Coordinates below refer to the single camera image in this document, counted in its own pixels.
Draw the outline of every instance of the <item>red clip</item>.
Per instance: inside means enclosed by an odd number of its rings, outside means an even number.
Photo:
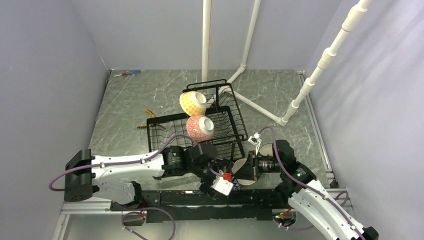
[[[231,173],[224,173],[224,180],[231,180]]]

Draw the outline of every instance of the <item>black wire basket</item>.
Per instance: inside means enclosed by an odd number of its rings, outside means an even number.
[[[219,88],[226,90],[219,94]],[[248,133],[231,84],[225,79],[193,83],[182,92],[190,91],[202,93],[209,103],[205,115],[213,121],[214,135],[210,142],[216,146],[218,156],[232,161],[244,158],[242,142],[248,139]],[[148,118],[149,151],[159,150],[172,135],[188,135],[186,123],[189,117],[186,113],[177,113]],[[171,145],[188,147],[192,143],[185,137],[177,137]]]

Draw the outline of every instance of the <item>screwdriver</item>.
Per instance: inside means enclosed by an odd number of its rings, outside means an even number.
[[[124,73],[122,73],[122,74],[115,75],[115,76],[113,76],[113,77],[118,77],[118,76],[127,76],[127,75],[136,75],[136,74],[139,74],[139,73],[141,73],[141,72],[142,72],[142,71],[140,71],[139,69],[138,69],[138,70],[132,70],[132,71],[124,72]]]

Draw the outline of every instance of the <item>bowl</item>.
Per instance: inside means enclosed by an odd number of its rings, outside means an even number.
[[[201,92],[184,92],[179,96],[179,104],[189,116],[205,115],[206,113],[206,97]]]
[[[188,135],[198,143],[211,140],[214,136],[214,122],[204,115],[189,117],[185,127]]]

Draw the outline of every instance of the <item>pliers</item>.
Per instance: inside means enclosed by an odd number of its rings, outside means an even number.
[[[146,113],[150,114],[150,116],[151,116],[152,118],[155,118],[155,117],[156,117],[156,116],[155,116],[155,114],[154,114],[152,111],[150,111],[149,109],[145,109],[144,111],[145,111]],[[157,123],[150,123],[148,126],[149,126],[149,127],[158,126],[158,127],[160,127],[160,128],[163,128],[164,130],[166,130],[166,129],[167,129],[166,127],[164,127],[164,126],[162,126],[162,125],[160,125],[160,124],[157,124]],[[147,125],[136,125],[135,127],[136,127],[136,128],[138,128],[138,129],[146,129],[146,128],[147,128]]]

